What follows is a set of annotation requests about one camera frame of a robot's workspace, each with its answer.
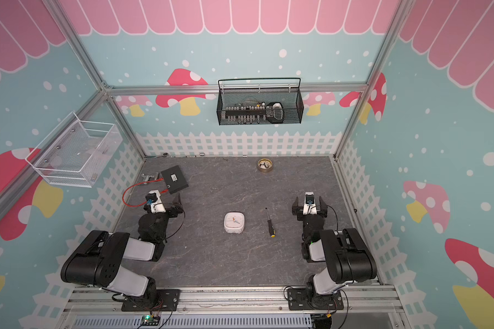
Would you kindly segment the black yellow screwdriver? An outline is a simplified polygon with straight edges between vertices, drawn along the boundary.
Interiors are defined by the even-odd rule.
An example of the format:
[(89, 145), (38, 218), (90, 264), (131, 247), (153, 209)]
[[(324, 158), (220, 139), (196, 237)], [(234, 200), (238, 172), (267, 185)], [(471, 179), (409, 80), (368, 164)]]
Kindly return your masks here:
[(266, 216), (267, 216), (267, 223), (268, 223), (269, 235), (272, 238), (274, 238), (274, 237), (276, 237), (276, 232), (275, 232), (275, 229), (274, 229), (273, 221), (270, 218), (270, 215), (269, 215), (269, 212), (268, 212), (268, 209), (267, 208), (266, 208)]

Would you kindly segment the white square alarm clock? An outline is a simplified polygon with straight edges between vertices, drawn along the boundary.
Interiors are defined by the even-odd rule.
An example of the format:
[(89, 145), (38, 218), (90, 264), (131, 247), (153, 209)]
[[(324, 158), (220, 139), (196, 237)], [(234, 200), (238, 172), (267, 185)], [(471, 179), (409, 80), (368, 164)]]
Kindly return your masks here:
[(224, 229), (230, 234), (241, 234), (245, 227), (245, 216), (242, 212), (228, 212), (224, 217)]

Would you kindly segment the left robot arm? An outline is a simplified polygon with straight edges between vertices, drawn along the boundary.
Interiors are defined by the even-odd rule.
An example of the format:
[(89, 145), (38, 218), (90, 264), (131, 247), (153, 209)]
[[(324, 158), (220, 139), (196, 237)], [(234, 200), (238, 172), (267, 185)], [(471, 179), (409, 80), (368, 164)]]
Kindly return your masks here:
[(91, 231), (64, 262), (60, 277), (63, 282), (101, 287), (126, 296), (145, 308), (152, 308), (159, 296), (153, 278), (123, 267), (122, 261), (159, 261), (170, 236), (167, 226), (172, 218), (184, 213), (181, 196), (164, 204), (157, 193), (148, 193), (146, 214), (138, 222), (138, 238), (128, 232)]

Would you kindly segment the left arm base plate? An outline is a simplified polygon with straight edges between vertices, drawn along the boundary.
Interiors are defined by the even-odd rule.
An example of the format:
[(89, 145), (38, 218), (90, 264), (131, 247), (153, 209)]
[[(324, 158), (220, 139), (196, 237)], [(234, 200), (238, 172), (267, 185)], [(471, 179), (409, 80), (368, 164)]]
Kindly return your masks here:
[(141, 297), (125, 297), (122, 312), (176, 311), (180, 300), (180, 289), (157, 289)]

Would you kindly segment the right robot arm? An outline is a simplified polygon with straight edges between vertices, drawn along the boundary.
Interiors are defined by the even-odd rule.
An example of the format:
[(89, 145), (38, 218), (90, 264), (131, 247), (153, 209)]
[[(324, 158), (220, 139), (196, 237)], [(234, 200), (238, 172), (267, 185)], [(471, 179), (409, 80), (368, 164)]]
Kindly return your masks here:
[(309, 297), (325, 297), (355, 283), (377, 276), (372, 253), (355, 228), (331, 230), (324, 228), (331, 206), (312, 192), (305, 193), (304, 203), (296, 199), (292, 214), (303, 224), (301, 253), (308, 263), (325, 263), (320, 273), (307, 282)]

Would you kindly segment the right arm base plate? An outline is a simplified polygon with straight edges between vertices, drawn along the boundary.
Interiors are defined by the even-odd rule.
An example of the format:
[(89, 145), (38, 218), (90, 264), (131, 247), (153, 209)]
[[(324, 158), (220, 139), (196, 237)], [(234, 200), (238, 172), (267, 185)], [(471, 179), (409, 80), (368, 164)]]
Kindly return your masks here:
[(314, 289), (286, 287), (285, 299), (291, 311), (340, 311), (344, 309), (340, 292), (318, 295)]

